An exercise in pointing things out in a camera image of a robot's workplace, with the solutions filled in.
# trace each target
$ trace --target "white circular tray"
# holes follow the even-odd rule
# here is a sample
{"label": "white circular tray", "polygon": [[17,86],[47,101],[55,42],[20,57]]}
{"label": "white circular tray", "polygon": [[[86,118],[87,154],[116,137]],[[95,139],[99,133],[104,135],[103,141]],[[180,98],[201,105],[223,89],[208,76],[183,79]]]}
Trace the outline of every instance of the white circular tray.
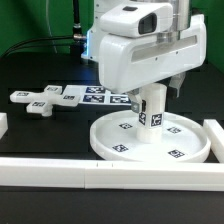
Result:
{"label": "white circular tray", "polygon": [[210,140],[192,120],[165,113],[162,140],[155,144],[137,139],[137,124],[132,111],[103,116],[91,126],[90,144],[106,160],[204,162],[208,157]]}

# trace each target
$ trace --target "black cable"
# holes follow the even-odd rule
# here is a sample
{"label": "black cable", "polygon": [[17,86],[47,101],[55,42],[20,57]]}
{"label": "black cable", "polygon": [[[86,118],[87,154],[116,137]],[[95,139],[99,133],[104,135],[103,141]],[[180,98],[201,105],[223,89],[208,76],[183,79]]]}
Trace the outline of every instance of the black cable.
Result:
{"label": "black cable", "polygon": [[73,34],[82,34],[82,27],[79,15],[79,0],[73,0],[73,17],[74,17]]}
{"label": "black cable", "polygon": [[17,48],[12,49],[7,54],[5,54],[4,57],[7,57],[9,54],[11,54],[14,51],[23,50],[23,49],[27,49],[27,48],[54,47],[54,46],[56,46],[56,47],[71,46],[71,43],[65,43],[65,44],[39,44],[39,45],[21,46],[21,47],[17,47]]}
{"label": "black cable", "polygon": [[80,16],[79,16],[79,1],[78,0],[73,0],[73,10],[74,10],[74,23],[78,24],[80,23]]}
{"label": "black cable", "polygon": [[30,39],[25,40],[22,42],[19,42],[12,47],[10,47],[8,50],[6,50],[2,55],[1,58],[8,55],[8,52],[12,51],[13,49],[17,49],[18,47],[21,47],[26,44],[35,43],[35,42],[42,42],[42,41],[52,41],[52,40],[72,40],[73,36],[67,35],[67,36],[55,36],[55,37],[43,37],[43,38],[37,38],[37,39]]}

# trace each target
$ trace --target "black and white pattern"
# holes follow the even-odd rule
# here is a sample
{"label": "black and white pattern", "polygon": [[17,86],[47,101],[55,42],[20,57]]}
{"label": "black and white pattern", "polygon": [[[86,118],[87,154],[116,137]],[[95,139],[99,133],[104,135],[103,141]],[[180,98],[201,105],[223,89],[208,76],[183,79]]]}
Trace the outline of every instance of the black and white pattern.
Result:
{"label": "black and white pattern", "polygon": [[17,96],[28,96],[29,93],[18,93]]}
{"label": "black and white pattern", "polygon": [[120,126],[121,128],[123,128],[123,129],[129,129],[129,128],[132,128],[132,126],[131,126],[130,124],[128,124],[128,123],[120,124],[119,126]]}
{"label": "black and white pattern", "polygon": [[128,103],[130,104],[131,101],[129,100],[128,96],[111,96],[110,103]]}
{"label": "black and white pattern", "polygon": [[87,87],[86,93],[96,93],[96,94],[104,94],[106,90],[102,86],[95,86],[95,87]]}
{"label": "black and white pattern", "polygon": [[47,91],[55,92],[55,91],[57,91],[57,90],[58,90],[57,87],[49,87],[49,88],[47,88]]}
{"label": "black and white pattern", "polygon": [[169,128],[167,129],[169,132],[173,133],[173,134],[177,134],[177,133],[180,133],[181,130],[176,128],[176,127],[172,127],[172,128]]}
{"label": "black and white pattern", "polygon": [[85,95],[83,102],[88,103],[104,103],[105,96],[103,95]]}
{"label": "black and white pattern", "polygon": [[127,150],[129,150],[127,147],[125,147],[124,145],[117,145],[114,146],[113,149],[115,149],[117,152],[125,152]]}
{"label": "black and white pattern", "polygon": [[184,153],[182,153],[182,152],[180,152],[180,151],[178,151],[178,150],[173,150],[173,151],[168,152],[168,153],[169,153],[171,156],[175,157],[176,159],[178,159],[178,158],[180,158],[180,157],[182,157],[182,156],[185,155]]}
{"label": "black and white pattern", "polygon": [[162,114],[155,114],[152,115],[151,120],[151,127],[157,127],[162,125],[163,115]]}
{"label": "black and white pattern", "polygon": [[44,102],[34,102],[32,106],[34,107],[43,107],[45,105]]}
{"label": "black and white pattern", "polygon": [[75,99],[75,96],[68,96],[68,95],[66,95],[66,96],[64,96],[63,99],[64,100],[74,100]]}
{"label": "black and white pattern", "polygon": [[139,122],[142,123],[143,125],[145,125],[146,123],[146,114],[145,113],[140,113],[139,114]]}

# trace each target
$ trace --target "white cylinder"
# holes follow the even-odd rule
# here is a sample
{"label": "white cylinder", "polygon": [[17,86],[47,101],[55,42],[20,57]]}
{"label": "white cylinder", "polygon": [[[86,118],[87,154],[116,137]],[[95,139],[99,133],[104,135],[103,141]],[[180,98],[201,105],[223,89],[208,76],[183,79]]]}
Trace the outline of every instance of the white cylinder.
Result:
{"label": "white cylinder", "polygon": [[144,143],[161,141],[167,87],[153,83],[140,89],[145,106],[139,114],[137,138]]}

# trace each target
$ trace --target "black panel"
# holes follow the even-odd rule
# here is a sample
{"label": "black panel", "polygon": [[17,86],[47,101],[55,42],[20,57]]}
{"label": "black panel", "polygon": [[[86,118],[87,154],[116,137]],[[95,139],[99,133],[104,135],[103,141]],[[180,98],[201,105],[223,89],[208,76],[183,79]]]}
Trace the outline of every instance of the black panel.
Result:
{"label": "black panel", "polygon": [[153,33],[157,27],[157,16],[155,13],[151,13],[142,18],[139,22],[138,32],[139,34]]}
{"label": "black panel", "polygon": [[131,7],[131,6],[126,6],[123,8],[124,11],[129,11],[129,12],[136,11],[137,9],[138,9],[137,7]]}

